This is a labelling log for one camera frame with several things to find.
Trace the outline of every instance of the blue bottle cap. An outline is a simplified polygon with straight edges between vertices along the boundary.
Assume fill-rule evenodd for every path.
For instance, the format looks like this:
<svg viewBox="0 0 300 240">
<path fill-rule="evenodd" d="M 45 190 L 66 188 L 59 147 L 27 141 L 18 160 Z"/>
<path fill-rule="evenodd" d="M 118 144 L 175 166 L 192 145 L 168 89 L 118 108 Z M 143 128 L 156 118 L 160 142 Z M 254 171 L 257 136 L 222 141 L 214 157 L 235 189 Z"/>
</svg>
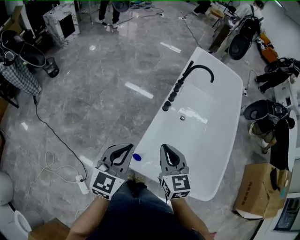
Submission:
<svg viewBox="0 0 300 240">
<path fill-rule="evenodd" d="M 141 156 L 136 153 L 133 154 L 133 158 L 138 162 L 141 161 L 141 159 L 142 159 Z"/>
</svg>

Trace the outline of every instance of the black cable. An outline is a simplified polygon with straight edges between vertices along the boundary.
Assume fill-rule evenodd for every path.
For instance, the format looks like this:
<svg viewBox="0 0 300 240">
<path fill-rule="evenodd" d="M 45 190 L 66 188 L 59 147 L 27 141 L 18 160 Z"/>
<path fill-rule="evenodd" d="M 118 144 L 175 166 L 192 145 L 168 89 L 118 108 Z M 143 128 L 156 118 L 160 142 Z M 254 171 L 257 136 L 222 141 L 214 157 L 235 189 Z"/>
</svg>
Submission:
<svg viewBox="0 0 300 240">
<path fill-rule="evenodd" d="M 202 48 L 201 45 L 198 43 L 198 40 L 195 38 L 195 36 L 194 36 L 192 30 L 188 27 L 188 24 L 187 24 L 187 22 L 186 22 L 186 20 L 185 20 L 185 19 L 186 19 L 186 16 L 187 16 L 188 14 L 190 14 L 190 13 L 187 13 L 187 14 L 185 14 L 185 15 L 183 16 L 183 21 L 184 21 L 184 23 L 186 24 L 187 29 L 191 32 L 191 34 L 192 34 L 193 38 L 195 39 L 197 45 L 198 45 L 200 48 Z"/>
<path fill-rule="evenodd" d="M 249 71 L 249 76 L 248 76 L 247 87 L 245 88 L 245 90 L 247 90 L 247 89 L 248 89 L 248 86 L 249 86 L 249 81 L 250 81 L 250 73 L 251 73 L 251 71 L 252 71 L 252 72 L 254 72 L 254 74 L 255 74 L 255 77 L 257 77 L 257 74 L 256 74 L 256 72 L 255 72 L 254 70 L 252 70 L 252 69 L 251 69 L 251 70 Z"/>
<path fill-rule="evenodd" d="M 240 108 L 240 116 L 243 115 L 243 113 L 244 113 L 243 111 L 245 111 L 246 107 L 247 107 L 246 105 L 243 105 L 243 106 Z"/>
<path fill-rule="evenodd" d="M 73 153 L 73 155 L 75 156 L 75 158 L 77 158 L 77 160 L 82 164 L 82 166 L 83 166 L 83 168 L 84 168 L 84 172 L 85 172 L 85 177 L 84 177 L 83 179 L 81 179 L 80 182 L 83 182 L 83 181 L 86 180 L 87 177 L 88 177 L 88 172 L 86 171 L 86 168 L 85 168 L 83 162 L 79 159 L 79 157 L 76 155 L 76 153 L 74 153 L 74 151 L 73 151 L 72 149 L 70 149 L 69 146 L 68 146 L 63 140 L 61 140 L 61 138 L 55 133 L 55 131 L 52 129 L 52 127 L 50 127 L 49 124 L 46 123 L 45 121 L 41 120 L 41 118 L 40 118 L 39 115 L 38 115 L 38 103 L 37 103 L 36 97 L 33 97 L 33 101 L 34 101 L 34 104 L 35 104 L 35 106 L 36 106 L 36 115 L 37 115 L 37 118 L 38 118 L 41 122 L 43 122 L 44 124 L 46 124 L 47 127 L 49 127 L 49 128 L 51 129 L 51 131 L 54 133 L 54 135 L 55 135 L 55 136 L 56 136 L 56 137 L 57 137 L 57 138 L 58 138 L 58 139 L 66 146 L 67 149 L 69 149 L 69 150 Z"/>
<path fill-rule="evenodd" d="M 161 10 L 161 11 L 158 12 L 158 13 L 151 14 L 151 15 L 146 15 L 146 16 L 135 16 L 135 17 L 129 18 L 128 20 L 125 20 L 125 21 L 122 21 L 122 22 L 118 23 L 118 25 L 120 25 L 120 24 L 122 24 L 122 23 L 126 23 L 126 22 L 128 22 L 128 21 L 130 21 L 131 19 L 134 19 L 134 18 L 142 18 L 142 17 L 157 16 L 157 15 L 161 15 L 161 14 L 164 12 L 164 10 L 162 10 L 161 8 L 155 7 L 155 6 L 153 6 L 153 5 L 151 6 L 151 8 L 159 9 L 159 10 Z"/>
</svg>

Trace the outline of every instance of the black pants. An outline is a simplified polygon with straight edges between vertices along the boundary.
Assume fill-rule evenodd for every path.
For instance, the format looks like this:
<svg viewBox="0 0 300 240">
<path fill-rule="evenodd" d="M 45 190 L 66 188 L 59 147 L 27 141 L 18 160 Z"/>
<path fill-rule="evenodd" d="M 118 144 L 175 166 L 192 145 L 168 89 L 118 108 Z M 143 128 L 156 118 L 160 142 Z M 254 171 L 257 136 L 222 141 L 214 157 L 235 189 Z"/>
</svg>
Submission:
<svg viewBox="0 0 300 240">
<path fill-rule="evenodd" d="M 200 1 L 199 6 L 194 9 L 194 12 L 205 14 L 209 7 L 210 1 Z"/>
<path fill-rule="evenodd" d="M 256 79 L 259 83 L 265 83 L 260 87 L 262 92 L 265 92 L 269 88 L 276 87 L 277 85 L 283 83 L 288 78 L 286 73 L 281 71 L 265 73 L 263 75 L 258 76 Z"/>
<path fill-rule="evenodd" d="M 109 1 L 101 1 L 100 2 L 100 9 L 99 9 L 99 20 L 103 20 L 105 17 L 106 7 L 108 5 Z M 116 23 L 119 20 L 120 13 L 114 9 L 113 7 L 113 13 L 112 13 L 112 23 Z"/>
</svg>

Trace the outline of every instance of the white bathtub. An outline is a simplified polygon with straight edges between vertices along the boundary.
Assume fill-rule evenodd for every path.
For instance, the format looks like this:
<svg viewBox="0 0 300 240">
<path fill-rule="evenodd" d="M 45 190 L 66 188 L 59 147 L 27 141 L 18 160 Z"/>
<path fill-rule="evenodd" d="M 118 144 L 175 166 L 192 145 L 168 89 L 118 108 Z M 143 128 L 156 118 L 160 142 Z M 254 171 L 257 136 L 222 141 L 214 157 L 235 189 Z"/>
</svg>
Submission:
<svg viewBox="0 0 300 240">
<path fill-rule="evenodd" d="M 135 149 L 142 160 L 132 158 L 130 167 L 158 182 L 160 146 L 167 143 L 186 158 L 190 168 L 190 196 L 209 201 L 219 188 L 231 154 L 243 84 L 235 72 L 199 47 L 182 73 L 191 60 L 194 65 L 209 67 L 214 73 L 214 82 L 210 83 L 210 74 L 204 69 L 195 69 L 186 78 L 170 109 L 164 112 L 159 108 Z"/>
</svg>

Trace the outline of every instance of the black spout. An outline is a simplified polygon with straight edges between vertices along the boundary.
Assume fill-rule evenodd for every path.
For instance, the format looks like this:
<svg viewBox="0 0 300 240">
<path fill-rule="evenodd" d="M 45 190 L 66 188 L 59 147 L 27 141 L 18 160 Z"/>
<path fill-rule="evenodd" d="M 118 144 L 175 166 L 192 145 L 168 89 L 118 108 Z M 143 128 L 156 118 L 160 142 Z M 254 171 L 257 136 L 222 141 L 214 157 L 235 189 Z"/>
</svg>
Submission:
<svg viewBox="0 0 300 240">
<path fill-rule="evenodd" d="M 195 65 L 195 66 L 192 66 L 188 71 L 185 72 L 184 76 L 181 78 L 181 80 L 185 80 L 186 77 L 193 71 L 195 70 L 196 68 L 203 68 L 205 69 L 206 71 L 208 71 L 210 73 L 210 82 L 213 83 L 214 82 L 214 74 L 213 72 L 207 67 L 207 66 L 204 66 L 204 65 Z"/>
<path fill-rule="evenodd" d="M 190 61 L 190 63 L 188 64 L 187 69 L 184 71 L 184 73 L 182 74 L 182 76 L 184 76 L 185 74 L 187 74 L 187 71 L 192 67 L 193 64 L 194 64 L 194 61 Z"/>
</svg>

